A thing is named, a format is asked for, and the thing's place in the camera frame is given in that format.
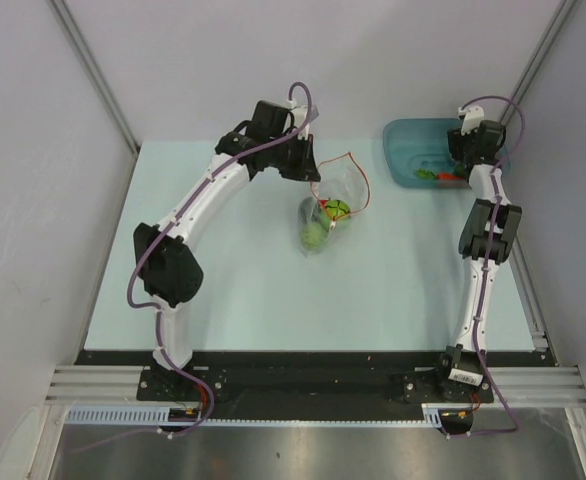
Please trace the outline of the clear zip bag orange zipper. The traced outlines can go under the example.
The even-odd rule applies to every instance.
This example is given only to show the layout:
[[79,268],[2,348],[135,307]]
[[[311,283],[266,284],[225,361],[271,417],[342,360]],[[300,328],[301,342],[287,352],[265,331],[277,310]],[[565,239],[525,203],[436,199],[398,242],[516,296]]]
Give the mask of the clear zip bag orange zipper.
[[321,180],[309,183],[298,205],[298,238],[304,255],[316,255],[340,238],[371,201],[368,176],[351,152],[319,163]]

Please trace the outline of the green striped toy watermelon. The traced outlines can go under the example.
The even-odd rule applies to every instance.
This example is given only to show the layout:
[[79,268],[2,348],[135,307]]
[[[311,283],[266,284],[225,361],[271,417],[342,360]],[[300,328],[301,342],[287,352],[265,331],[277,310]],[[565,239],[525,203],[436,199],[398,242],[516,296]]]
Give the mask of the green striped toy watermelon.
[[342,220],[343,218],[347,218],[351,213],[349,205],[339,199],[330,199],[323,206],[323,210],[331,222],[336,222]]

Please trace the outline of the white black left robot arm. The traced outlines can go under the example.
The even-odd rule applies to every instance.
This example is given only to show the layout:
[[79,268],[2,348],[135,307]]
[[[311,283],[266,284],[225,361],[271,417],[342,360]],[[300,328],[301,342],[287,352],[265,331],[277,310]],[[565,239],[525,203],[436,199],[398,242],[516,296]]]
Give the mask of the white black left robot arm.
[[268,168],[287,180],[320,180],[310,132],[316,116],[311,103],[259,101],[251,119],[220,138],[203,176],[181,203],[159,222],[135,228],[131,278],[142,281],[147,304],[157,312],[153,357],[165,368],[158,385],[170,398],[183,399],[194,387],[193,374],[183,368],[193,350],[180,311],[204,280],[194,254],[199,239],[221,208]]

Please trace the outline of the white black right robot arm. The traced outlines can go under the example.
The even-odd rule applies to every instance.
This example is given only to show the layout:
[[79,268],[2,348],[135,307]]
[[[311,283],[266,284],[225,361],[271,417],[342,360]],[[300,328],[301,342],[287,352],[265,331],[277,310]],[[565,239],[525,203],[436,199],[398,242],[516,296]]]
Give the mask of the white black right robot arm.
[[434,376],[444,400],[473,400],[486,373],[486,330],[495,277],[512,251],[522,208],[507,197],[498,153],[506,127],[487,120],[479,108],[459,112],[461,126],[447,132],[449,153],[475,200],[462,230],[458,253],[464,264],[464,300],[452,344],[441,355]]

